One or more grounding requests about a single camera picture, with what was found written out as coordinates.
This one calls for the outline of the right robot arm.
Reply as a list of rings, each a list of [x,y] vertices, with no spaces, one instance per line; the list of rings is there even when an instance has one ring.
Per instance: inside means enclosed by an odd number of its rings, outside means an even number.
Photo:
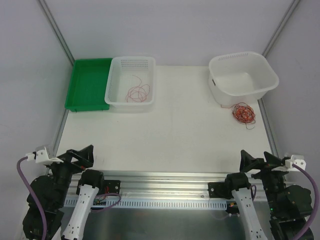
[[[261,180],[270,209],[270,230],[275,240],[313,240],[311,230],[320,203],[319,190],[315,180],[306,172],[304,157],[299,155],[279,158],[264,152],[263,158],[254,158],[245,150],[240,152],[239,172],[226,176],[224,191],[226,198],[233,198],[239,210],[247,240],[265,240],[256,209],[253,185],[246,175],[258,170],[252,178]],[[297,184],[286,186],[284,175],[298,171],[310,181],[313,190]]]

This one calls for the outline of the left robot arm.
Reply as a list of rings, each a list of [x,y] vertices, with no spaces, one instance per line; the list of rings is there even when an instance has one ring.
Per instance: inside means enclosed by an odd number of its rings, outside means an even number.
[[[23,175],[21,163],[33,161],[51,170],[28,182]],[[87,218],[97,195],[105,189],[104,175],[93,170],[94,147],[81,150],[69,149],[59,156],[53,156],[46,147],[27,153],[16,165],[17,171],[29,191],[26,199],[27,213],[22,229],[28,240],[81,240]],[[65,229],[62,229],[67,196],[72,178],[80,174],[75,193],[73,213]]]

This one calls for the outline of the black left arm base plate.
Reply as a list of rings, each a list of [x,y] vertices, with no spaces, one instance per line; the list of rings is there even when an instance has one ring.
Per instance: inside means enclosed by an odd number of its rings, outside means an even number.
[[[120,180],[104,180],[102,187],[99,188],[98,195],[108,194],[108,193],[120,193],[121,181]]]

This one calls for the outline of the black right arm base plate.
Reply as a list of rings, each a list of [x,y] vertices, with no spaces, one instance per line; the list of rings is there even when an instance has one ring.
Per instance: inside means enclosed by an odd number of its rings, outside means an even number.
[[[228,191],[225,189],[224,182],[209,182],[207,184],[208,195],[210,198],[228,198]]]

